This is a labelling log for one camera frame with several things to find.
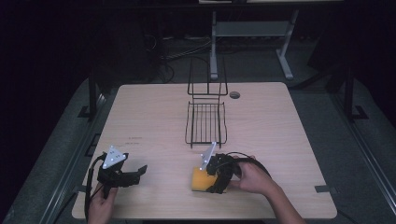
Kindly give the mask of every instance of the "sponge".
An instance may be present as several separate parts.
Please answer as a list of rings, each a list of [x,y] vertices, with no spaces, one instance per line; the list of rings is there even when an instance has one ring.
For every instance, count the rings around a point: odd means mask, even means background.
[[[208,175],[206,170],[200,170],[194,167],[192,170],[191,189],[196,191],[206,191],[215,184],[217,175]]]

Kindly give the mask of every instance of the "person's hand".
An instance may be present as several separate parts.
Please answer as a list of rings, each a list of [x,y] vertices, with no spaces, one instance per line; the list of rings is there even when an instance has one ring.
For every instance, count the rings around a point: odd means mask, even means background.
[[[250,162],[238,162],[240,180],[230,181],[229,186],[264,195],[274,210],[279,223],[304,224],[305,221],[293,207],[283,189],[260,167]]]
[[[99,190],[91,199],[88,223],[106,224],[113,215],[114,200],[117,195],[117,188],[112,188],[107,199],[104,198],[104,189],[101,183],[96,186],[95,192]]]
[[[238,162],[242,174],[240,180],[231,180],[229,186],[251,193],[260,193],[267,196],[277,186],[276,182],[260,167],[251,162]]]

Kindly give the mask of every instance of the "wire rack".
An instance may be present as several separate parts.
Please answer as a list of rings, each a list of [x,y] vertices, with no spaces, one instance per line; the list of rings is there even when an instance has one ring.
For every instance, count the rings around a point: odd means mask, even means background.
[[[206,74],[205,82],[195,83],[190,64],[188,95],[191,96],[188,106],[186,125],[186,143],[191,148],[195,144],[211,144],[217,142],[219,147],[227,142],[227,126],[225,124],[225,105],[220,97],[228,94],[227,77],[219,77],[214,81]]]

